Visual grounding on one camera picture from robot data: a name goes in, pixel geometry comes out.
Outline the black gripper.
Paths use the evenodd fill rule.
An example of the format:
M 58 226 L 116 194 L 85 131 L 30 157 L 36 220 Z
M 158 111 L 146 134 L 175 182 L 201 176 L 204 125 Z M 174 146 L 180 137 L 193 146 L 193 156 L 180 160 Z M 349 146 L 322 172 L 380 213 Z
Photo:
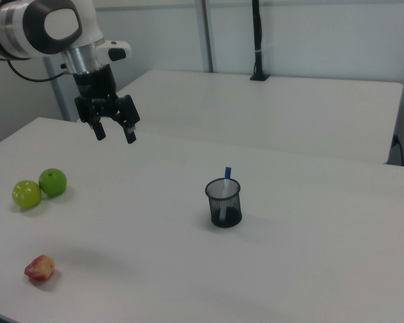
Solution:
M 135 142 L 135 125 L 140 121 L 140 116 L 130 95 L 118 98 L 110 65 L 89 73 L 73 74 L 73 78 L 79 90 L 79 96 L 75 99 L 79 119 L 89 124 L 97 140 L 106 137 L 101 117 L 112 116 L 123 128 L 127 143 Z

